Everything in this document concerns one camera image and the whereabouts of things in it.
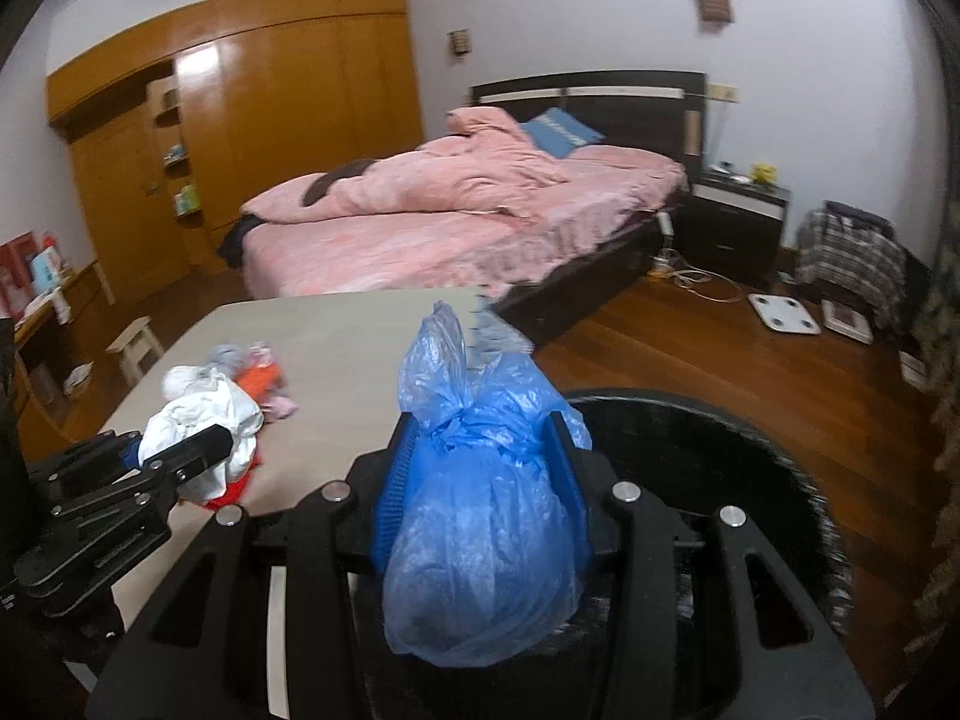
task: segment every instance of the bed frame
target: bed frame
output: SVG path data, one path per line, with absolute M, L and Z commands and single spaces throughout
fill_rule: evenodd
M 563 108 L 606 135 L 604 143 L 676 160 L 692 185 L 703 171 L 706 93 L 702 73 L 603 70 L 498 81 L 473 87 L 470 96 L 474 105 L 496 105 L 519 122 Z M 680 190 L 667 201 L 675 219 L 685 195 Z M 541 284 L 513 288 L 493 309 L 544 346 L 645 275 L 661 243 L 651 215 L 628 220 L 592 254 L 561 266 Z

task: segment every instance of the wooden wardrobe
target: wooden wardrobe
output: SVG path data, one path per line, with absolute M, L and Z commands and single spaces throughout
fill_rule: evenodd
M 128 301 L 222 268 L 213 250 L 261 191 L 422 139 L 406 0 L 189 5 L 57 70 L 47 100 L 100 264 Z M 187 184 L 200 212 L 177 218 Z

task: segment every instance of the orange cloth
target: orange cloth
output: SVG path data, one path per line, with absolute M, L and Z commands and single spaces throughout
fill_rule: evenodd
M 276 362 L 246 368 L 235 379 L 237 386 L 257 403 L 262 403 L 270 390 L 280 386 L 282 380 L 283 372 Z

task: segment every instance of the dark wooden headboard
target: dark wooden headboard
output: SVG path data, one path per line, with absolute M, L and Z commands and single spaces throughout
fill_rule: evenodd
M 517 122 L 557 106 L 606 135 L 604 143 L 656 151 L 703 170 L 707 76 L 673 70 L 598 70 L 497 81 L 470 90 L 474 105 L 496 105 Z

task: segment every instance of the nightstand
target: nightstand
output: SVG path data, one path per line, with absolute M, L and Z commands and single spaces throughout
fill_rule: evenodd
M 677 225 L 677 248 L 690 265 L 758 289 L 770 277 L 784 231 L 790 193 L 737 184 L 706 172 L 690 190 Z

